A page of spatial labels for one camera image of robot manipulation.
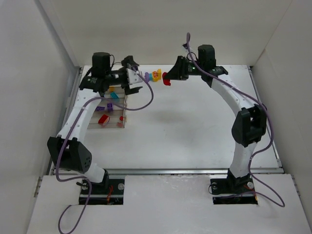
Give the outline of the aluminium rail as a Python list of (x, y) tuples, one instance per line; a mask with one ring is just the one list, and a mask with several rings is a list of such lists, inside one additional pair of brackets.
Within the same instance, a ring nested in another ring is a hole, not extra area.
[[(228, 169), (107, 169), (110, 175), (221, 175)], [(253, 174), (283, 174), (282, 168), (253, 168)]]

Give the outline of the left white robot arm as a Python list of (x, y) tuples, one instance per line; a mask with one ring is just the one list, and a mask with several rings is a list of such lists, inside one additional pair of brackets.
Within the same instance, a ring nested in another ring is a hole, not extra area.
[(138, 67), (133, 56), (121, 61), (121, 68), (113, 70), (111, 55), (96, 52), (92, 56), (92, 66), (81, 79), (74, 106), (63, 128), (56, 136), (49, 137), (47, 147), (56, 167), (59, 170), (73, 171), (79, 178), (93, 184), (107, 186), (108, 172), (92, 162), (91, 152), (84, 146), (86, 131), (97, 106), (104, 98), (110, 86), (120, 86), (126, 95), (136, 94), (139, 88), (132, 84), (141, 81)]

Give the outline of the teal lego block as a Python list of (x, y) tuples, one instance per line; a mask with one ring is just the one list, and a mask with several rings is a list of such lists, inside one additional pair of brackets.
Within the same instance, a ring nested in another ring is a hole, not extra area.
[(119, 96), (115, 92), (110, 93), (111, 98), (113, 99), (119, 99)]

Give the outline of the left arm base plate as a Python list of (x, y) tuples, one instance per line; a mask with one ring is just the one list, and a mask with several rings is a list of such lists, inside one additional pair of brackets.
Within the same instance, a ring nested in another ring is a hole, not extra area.
[[(89, 185), (84, 179), (82, 182), (77, 182), (80, 187), (78, 198), (79, 205), (84, 205), (89, 193)], [(124, 178), (111, 178), (108, 181), (108, 187), (92, 184), (91, 195), (88, 200), (88, 205), (123, 205), (125, 189)]]

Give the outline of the yellow flower lego block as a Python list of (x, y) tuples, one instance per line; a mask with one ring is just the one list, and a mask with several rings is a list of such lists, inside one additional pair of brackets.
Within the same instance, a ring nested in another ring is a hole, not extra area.
[(150, 73), (150, 80), (153, 82), (157, 82), (162, 79), (162, 71), (161, 69), (157, 69), (156, 71), (152, 71)]

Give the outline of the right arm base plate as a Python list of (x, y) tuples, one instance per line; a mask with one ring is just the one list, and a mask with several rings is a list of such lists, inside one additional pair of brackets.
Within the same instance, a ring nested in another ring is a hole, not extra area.
[(243, 179), (211, 178), (209, 192), (214, 205), (257, 205), (253, 179), (248, 175)]

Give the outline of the clear compartment organizer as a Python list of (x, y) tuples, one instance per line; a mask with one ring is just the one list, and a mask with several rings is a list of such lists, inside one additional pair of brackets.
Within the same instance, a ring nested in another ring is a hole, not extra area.
[(115, 106), (127, 106), (127, 96), (120, 85), (110, 86), (102, 100), (96, 107), (88, 129), (109, 129), (109, 128), (125, 128), (126, 110)]

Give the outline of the purple square lego block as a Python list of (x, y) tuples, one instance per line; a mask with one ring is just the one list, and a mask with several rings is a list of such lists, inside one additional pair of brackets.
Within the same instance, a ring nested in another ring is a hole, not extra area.
[(114, 110), (114, 106), (112, 103), (107, 103), (107, 112), (110, 113)]

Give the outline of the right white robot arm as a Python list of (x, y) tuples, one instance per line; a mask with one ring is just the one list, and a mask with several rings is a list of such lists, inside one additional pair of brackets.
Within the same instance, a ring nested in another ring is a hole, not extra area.
[(187, 80), (189, 76), (200, 76), (223, 98), (235, 115), (231, 129), (235, 141), (233, 161), (226, 178), (211, 179), (212, 194), (240, 194), (252, 190), (251, 156), (266, 132), (267, 117), (264, 108), (236, 92), (236, 86), (227, 70), (216, 64), (212, 45), (199, 46), (195, 61), (191, 60), (190, 55), (178, 56), (175, 65), (162, 78), (165, 85), (170, 85), (171, 80)]

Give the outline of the red round lego block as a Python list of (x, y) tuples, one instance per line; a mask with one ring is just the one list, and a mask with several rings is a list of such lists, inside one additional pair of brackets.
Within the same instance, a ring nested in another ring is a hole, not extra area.
[(106, 114), (103, 114), (100, 117), (100, 119), (98, 120), (98, 124), (100, 126), (105, 126), (105, 125), (107, 125), (109, 123), (109, 121), (110, 121), (110, 117), (108, 115), (106, 115)]

